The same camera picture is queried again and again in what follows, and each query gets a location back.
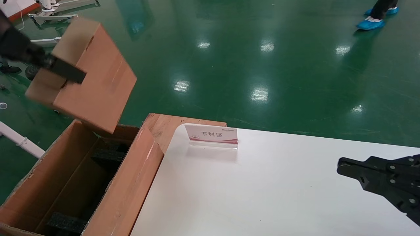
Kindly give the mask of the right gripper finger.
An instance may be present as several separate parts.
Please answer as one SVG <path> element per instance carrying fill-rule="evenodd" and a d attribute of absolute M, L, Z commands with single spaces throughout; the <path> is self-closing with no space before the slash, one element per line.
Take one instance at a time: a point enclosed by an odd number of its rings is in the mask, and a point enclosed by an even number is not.
<path fill-rule="evenodd" d="M 359 181 L 363 190 L 384 197 L 420 224 L 419 167 L 339 167 L 339 174 Z"/>
<path fill-rule="evenodd" d="M 370 156 L 365 161 L 342 157 L 337 164 L 337 173 L 359 181 L 363 189 L 380 189 L 387 184 L 400 189 L 419 189 L 417 155 L 394 160 Z"/>

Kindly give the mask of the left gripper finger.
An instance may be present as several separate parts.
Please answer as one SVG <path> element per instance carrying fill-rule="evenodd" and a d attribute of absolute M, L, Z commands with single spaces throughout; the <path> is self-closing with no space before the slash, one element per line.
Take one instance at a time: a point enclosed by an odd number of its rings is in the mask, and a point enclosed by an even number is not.
<path fill-rule="evenodd" d="M 46 52 L 42 47 L 29 46 L 30 63 L 39 68 L 61 76 L 69 81 L 81 84 L 86 76 L 86 72 L 75 65 Z"/>

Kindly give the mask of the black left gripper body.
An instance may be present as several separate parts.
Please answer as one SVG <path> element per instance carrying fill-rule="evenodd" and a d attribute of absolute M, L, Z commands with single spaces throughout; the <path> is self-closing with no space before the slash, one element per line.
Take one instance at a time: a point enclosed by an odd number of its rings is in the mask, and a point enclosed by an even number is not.
<path fill-rule="evenodd" d="M 32 42 L 0 12 L 0 55 L 9 60 L 30 63 Z"/>

